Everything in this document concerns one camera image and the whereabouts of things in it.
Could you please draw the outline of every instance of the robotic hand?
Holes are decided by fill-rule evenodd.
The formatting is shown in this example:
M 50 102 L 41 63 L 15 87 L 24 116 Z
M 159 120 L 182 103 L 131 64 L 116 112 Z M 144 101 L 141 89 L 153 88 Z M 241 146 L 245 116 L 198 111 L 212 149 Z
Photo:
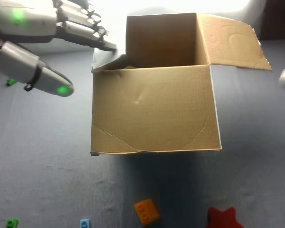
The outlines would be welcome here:
M 0 0 L 0 72 L 24 89 L 69 96 L 72 82 L 52 70 L 39 57 L 18 43 L 47 43 L 52 38 L 115 51 L 116 45 L 104 40 L 107 31 L 99 26 L 101 17 L 87 0 L 80 6 L 68 0 Z

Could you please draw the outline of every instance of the red star-shaped toy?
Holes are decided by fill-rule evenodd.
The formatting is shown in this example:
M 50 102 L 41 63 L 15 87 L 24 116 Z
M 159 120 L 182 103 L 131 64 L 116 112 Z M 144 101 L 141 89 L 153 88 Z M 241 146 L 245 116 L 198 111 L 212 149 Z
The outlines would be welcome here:
M 216 208 L 209 208 L 207 228 L 244 228 L 244 227 L 237 222 L 236 210 L 234 208 L 229 208 L 225 211 L 220 211 Z

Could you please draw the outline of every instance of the green building block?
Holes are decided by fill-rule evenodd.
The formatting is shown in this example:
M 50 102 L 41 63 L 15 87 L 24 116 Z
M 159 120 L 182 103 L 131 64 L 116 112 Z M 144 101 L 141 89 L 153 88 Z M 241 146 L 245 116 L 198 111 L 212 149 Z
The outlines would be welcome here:
M 9 219 L 6 221 L 6 228 L 17 228 L 19 220 L 16 218 Z
M 15 84 L 15 83 L 17 83 L 17 81 L 15 81 L 15 80 L 12 79 L 12 78 L 8 78 L 8 79 L 6 80 L 6 85 L 7 85 L 7 86 L 12 86 L 12 85 Z

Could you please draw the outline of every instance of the green light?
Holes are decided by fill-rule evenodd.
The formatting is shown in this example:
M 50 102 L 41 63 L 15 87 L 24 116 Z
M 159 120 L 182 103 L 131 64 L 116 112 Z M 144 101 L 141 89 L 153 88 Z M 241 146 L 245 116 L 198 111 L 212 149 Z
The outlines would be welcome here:
M 13 8 L 12 12 L 13 12 L 13 15 L 12 15 L 13 23 L 24 24 L 26 22 L 23 8 Z
M 67 85 L 64 85 L 64 86 L 58 88 L 58 89 L 57 89 L 57 92 L 58 92 L 59 94 L 67 94 L 67 93 L 70 92 L 70 90 L 69 90 L 69 87 L 68 87 Z

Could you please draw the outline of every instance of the gray tabletop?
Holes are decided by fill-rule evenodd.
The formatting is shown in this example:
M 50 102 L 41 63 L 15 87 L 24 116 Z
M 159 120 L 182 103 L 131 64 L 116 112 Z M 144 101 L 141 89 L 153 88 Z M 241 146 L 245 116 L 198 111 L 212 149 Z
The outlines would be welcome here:
M 91 53 L 43 56 L 68 76 L 69 98 L 4 86 L 0 75 L 0 228 L 205 227 L 210 206 L 234 206 L 246 228 L 285 228 L 285 41 L 263 42 L 273 71 L 212 66 L 223 151 L 90 157 Z

